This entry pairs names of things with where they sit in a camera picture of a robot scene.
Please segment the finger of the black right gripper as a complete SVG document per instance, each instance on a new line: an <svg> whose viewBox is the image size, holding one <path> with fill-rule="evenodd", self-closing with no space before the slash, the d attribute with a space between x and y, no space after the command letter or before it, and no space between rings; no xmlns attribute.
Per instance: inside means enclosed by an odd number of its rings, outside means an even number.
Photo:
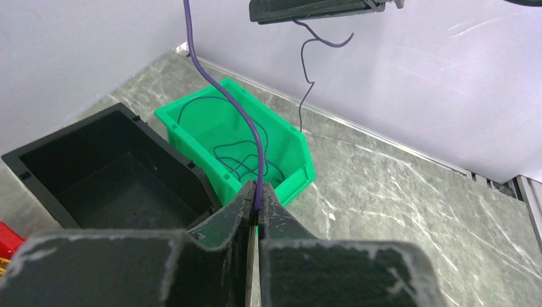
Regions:
<svg viewBox="0 0 542 307"><path fill-rule="evenodd" d="M386 1L305 1L305 0L252 0L249 18L258 24L289 22L294 19L319 19L333 16L382 12Z"/></svg>

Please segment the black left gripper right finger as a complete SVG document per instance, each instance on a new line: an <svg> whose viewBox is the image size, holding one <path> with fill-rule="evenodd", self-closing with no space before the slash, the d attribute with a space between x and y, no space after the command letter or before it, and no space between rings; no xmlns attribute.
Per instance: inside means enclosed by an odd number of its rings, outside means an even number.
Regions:
<svg viewBox="0 0 542 307"><path fill-rule="evenodd" d="M445 306L427 254L411 242L323 240L263 186L258 211L263 306Z"/></svg>

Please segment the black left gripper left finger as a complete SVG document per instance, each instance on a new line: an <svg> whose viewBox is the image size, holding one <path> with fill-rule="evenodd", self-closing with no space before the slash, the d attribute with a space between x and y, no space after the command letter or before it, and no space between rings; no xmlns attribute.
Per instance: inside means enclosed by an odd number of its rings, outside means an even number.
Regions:
<svg viewBox="0 0 542 307"><path fill-rule="evenodd" d="M248 306L255 191L190 230L36 234L1 278L1 305Z"/></svg>

